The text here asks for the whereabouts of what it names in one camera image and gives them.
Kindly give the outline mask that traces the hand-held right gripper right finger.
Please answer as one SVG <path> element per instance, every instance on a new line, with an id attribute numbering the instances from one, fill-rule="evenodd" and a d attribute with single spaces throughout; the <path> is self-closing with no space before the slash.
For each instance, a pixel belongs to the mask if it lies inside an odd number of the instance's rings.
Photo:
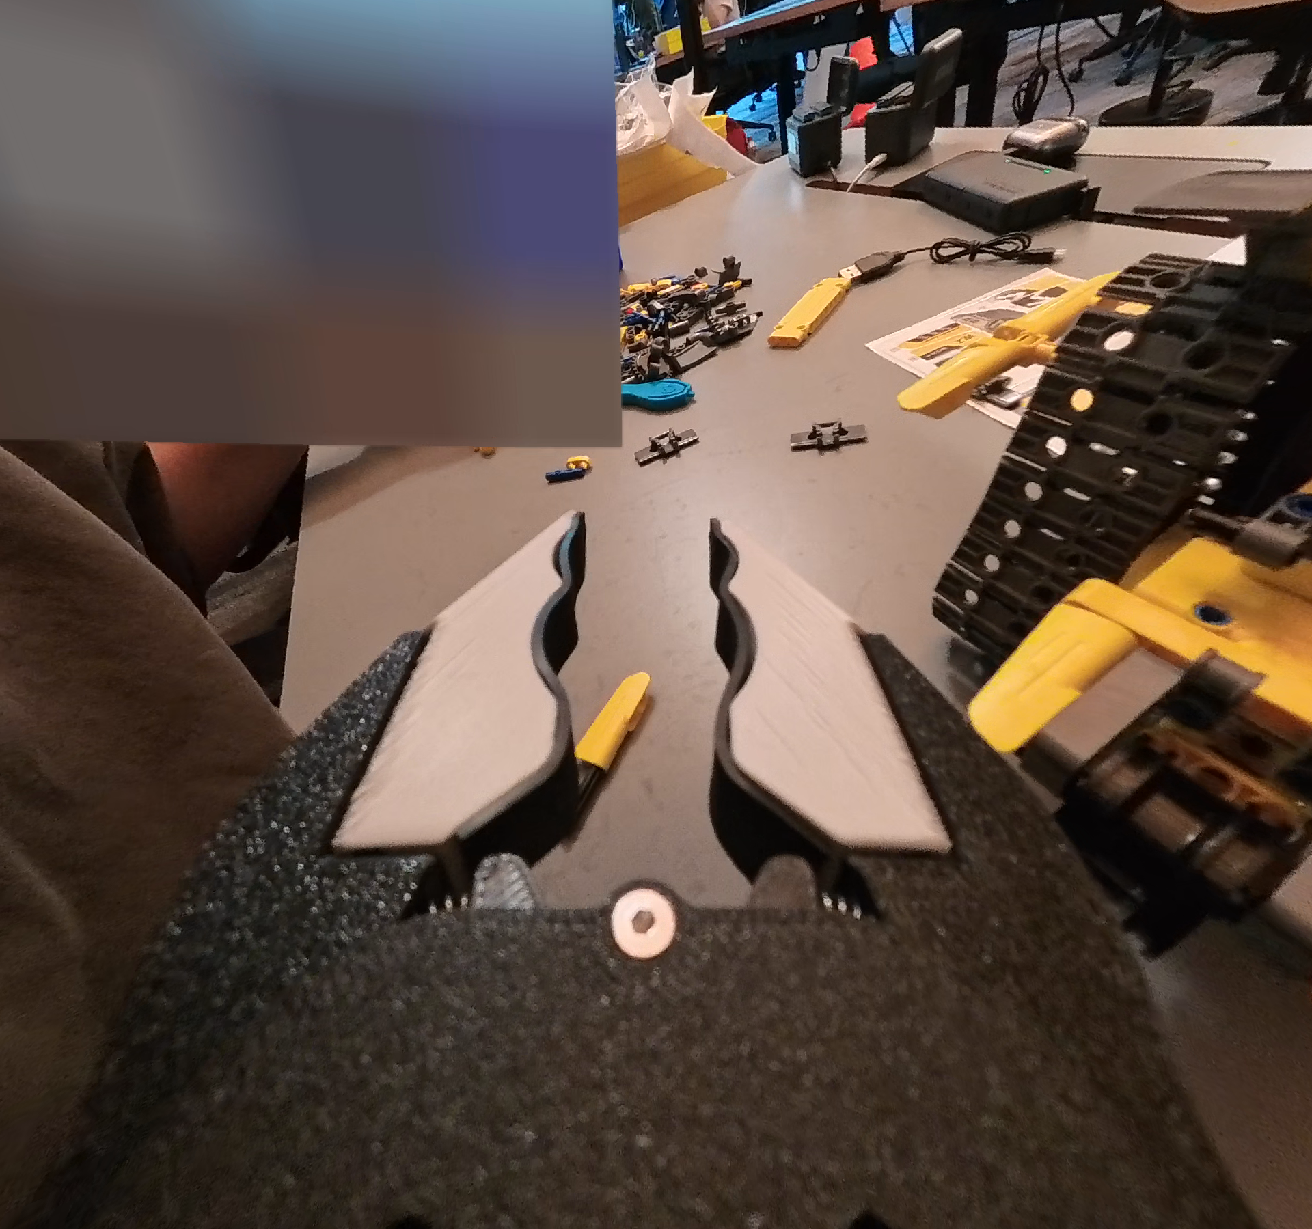
<path id="1" fill-rule="evenodd" d="M 775 855 L 799 855 L 829 885 L 866 855 L 953 855 L 878 638 L 738 520 L 714 520 L 707 569 L 726 671 L 714 716 L 714 831 L 726 860 L 761 885 Z"/>

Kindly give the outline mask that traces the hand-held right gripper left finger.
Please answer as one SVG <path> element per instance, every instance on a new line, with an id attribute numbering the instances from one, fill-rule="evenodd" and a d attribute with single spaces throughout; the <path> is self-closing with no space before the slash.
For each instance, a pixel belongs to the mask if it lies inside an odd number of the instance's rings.
<path id="1" fill-rule="evenodd" d="M 461 892 L 487 855 L 536 867 L 580 818 L 561 666 L 580 645 L 585 518 L 561 513 L 461 588 L 387 700 L 332 833 L 336 855 L 435 855 Z"/>

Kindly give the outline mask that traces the yellow plastic toy piece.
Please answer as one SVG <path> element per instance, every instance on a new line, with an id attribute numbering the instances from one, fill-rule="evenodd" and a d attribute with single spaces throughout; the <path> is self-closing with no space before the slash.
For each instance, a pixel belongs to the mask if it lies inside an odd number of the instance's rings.
<path id="1" fill-rule="evenodd" d="M 615 751 L 625 744 L 625 733 L 637 728 L 650 705 L 650 671 L 625 674 L 607 705 L 593 712 L 593 726 L 585 728 L 585 738 L 574 744 L 580 768 L 614 771 Z"/>

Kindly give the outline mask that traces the pile of toy building parts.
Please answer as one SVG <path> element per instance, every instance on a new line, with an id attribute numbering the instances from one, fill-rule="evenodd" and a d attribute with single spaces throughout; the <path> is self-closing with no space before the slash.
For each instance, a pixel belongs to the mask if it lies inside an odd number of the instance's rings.
<path id="1" fill-rule="evenodd" d="M 624 284 L 624 384 L 663 384 L 747 343 L 761 329 L 761 310 L 747 310 L 745 285 L 747 276 L 738 255 Z"/>

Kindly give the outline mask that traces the person's left forearm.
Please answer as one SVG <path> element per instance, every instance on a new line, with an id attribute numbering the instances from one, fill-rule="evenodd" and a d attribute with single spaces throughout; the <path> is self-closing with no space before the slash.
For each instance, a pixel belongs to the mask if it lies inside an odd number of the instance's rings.
<path id="1" fill-rule="evenodd" d="M 213 588 L 253 544 L 308 445 L 150 444 L 150 455 L 196 588 Z"/>

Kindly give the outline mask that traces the black office chair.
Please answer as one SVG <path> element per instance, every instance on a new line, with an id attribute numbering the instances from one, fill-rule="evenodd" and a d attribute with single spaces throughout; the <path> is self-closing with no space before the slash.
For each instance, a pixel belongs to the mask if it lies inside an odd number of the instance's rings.
<path id="1" fill-rule="evenodd" d="M 279 705 L 285 680 L 294 582 L 297 582 L 297 538 L 279 544 L 249 569 L 229 569 L 207 588 L 207 623 Z"/>

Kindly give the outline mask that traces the person's brown shirt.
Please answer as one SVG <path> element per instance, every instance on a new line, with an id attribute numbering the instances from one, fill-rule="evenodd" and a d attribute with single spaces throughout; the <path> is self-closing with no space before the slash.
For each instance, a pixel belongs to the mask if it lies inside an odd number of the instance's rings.
<path id="1" fill-rule="evenodd" d="M 0 444 L 0 1218 L 77 1142 L 138 960 L 294 744 L 144 444 Z"/>

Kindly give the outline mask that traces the instruction booklet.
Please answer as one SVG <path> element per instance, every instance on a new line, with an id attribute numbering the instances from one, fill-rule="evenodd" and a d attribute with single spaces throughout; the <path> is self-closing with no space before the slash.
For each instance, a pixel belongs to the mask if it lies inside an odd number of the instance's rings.
<path id="1" fill-rule="evenodd" d="M 1031 272 L 1009 285 L 996 285 L 973 302 L 956 302 L 934 319 L 917 319 L 898 337 L 871 343 L 878 359 L 913 378 L 943 378 L 961 353 L 981 346 L 990 364 L 973 367 L 969 404 L 999 427 L 1021 427 L 1043 367 L 1050 367 L 1059 343 L 1075 329 L 1082 310 L 1119 316 L 1127 302 L 1106 300 L 1118 272 L 1089 284 L 1063 272 Z"/>

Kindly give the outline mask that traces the long yellow toy block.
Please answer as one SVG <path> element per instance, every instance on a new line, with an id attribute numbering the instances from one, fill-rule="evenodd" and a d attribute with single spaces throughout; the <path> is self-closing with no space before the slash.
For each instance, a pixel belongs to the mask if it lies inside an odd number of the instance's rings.
<path id="1" fill-rule="evenodd" d="M 824 319 L 846 302 L 846 290 L 850 290 L 850 276 L 824 276 L 824 284 L 811 284 L 811 285 L 775 319 L 769 346 L 775 346 L 775 353 L 807 346 L 807 343 L 824 329 Z"/>

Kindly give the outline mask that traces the yellow black tracked toy vehicle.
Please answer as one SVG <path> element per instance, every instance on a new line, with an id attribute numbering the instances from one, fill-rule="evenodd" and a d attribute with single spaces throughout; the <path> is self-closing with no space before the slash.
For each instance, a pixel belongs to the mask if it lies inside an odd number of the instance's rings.
<path id="1" fill-rule="evenodd" d="M 1157 960 L 1307 860 L 1307 205 L 1241 261 L 1140 255 L 1038 327 L 906 389 L 953 415 L 1047 371 L 943 569 L 934 616 L 996 671 L 973 728 L 1063 799 Z"/>

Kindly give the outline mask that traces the black box device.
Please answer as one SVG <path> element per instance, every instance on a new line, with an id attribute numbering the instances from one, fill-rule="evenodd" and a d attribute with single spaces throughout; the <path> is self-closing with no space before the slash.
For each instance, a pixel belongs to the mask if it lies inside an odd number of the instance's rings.
<path id="1" fill-rule="evenodd" d="M 1089 178 L 1014 153 L 956 153 L 917 178 L 917 198 L 973 229 L 1027 233 L 1080 216 L 1097 203 Z"/>

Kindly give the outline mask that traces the yellow plastic bin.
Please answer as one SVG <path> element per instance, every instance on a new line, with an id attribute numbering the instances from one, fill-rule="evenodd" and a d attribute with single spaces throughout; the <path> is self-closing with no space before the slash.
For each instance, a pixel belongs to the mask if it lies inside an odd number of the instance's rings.
<path id="1" fill-rule="evenodd" d="M 637 226 L 658 205 L 676 205 L 707 184 L 724 184 L 726 172 L 676 147 L 676 146 L 650 146 L 634 153 L 615 153 L 615 226 Z"/>

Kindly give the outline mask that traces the black battery charger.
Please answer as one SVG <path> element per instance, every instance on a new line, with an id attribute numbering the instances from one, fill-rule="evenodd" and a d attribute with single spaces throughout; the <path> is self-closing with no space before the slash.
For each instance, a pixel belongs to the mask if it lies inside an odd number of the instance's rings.
<path id="1" fill-rule="evenodd" d="M 906 61 L 898 83 L 866 113 L 863 136 L 871 164 L 907 164 L 934 136 L 934 113 L 956 94 L 961 29 Z"/>
<path id="2" fill-rule="evenodd" d="M 804 183 L 840 172 L 846 119 L 854 113 L 863 61 L 829 61 L 829 94 L 788 119 L 788 157 Z"/>

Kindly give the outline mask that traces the grey rounded device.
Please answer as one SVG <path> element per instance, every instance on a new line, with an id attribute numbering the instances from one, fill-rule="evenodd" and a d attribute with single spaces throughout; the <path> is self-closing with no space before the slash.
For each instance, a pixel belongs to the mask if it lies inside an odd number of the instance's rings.
<path id="1" fill-rule="evenodd" d="M 1089 120 L 1082 119 L 1038 119 L 1038 120 L 1021 120 L 1007 136 L 1007 153 L 1009 157 L 1031 157 L 1031 164 L 1050 164 L 1050 172 L 1075 172 L 1082 146 L 1089 146 Z"/>

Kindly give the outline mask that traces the white plastic bag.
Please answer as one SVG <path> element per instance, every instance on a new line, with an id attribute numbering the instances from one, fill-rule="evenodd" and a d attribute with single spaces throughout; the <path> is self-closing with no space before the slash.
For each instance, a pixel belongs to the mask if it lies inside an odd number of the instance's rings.
<path id="1" fill-rule="evenodd" d="M 761 172 L 747 153 L 726 146 L 726 134 L 707 120 L 707 107 L 714 94 L 691 91 L 691 75 L 683 75 L 676 83 L 658 83 L 654 64 L 624 75 L 615 78 L 615 157 L 676 147 L 726 178 Z"/>

